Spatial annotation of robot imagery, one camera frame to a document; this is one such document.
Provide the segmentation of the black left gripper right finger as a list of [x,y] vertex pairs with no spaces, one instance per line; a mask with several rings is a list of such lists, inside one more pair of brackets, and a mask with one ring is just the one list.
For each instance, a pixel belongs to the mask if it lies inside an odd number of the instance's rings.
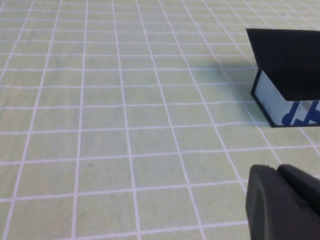
[[320,214],[320,180],[290,164],[282,164],[278,173],[310,208]]

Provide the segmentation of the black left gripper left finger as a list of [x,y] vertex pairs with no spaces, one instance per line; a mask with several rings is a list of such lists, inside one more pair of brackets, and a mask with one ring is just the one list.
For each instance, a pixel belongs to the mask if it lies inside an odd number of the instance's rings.
[[245,209],[252,240],[318,240],[320,214],[315,213],[274,169],[250,168]]

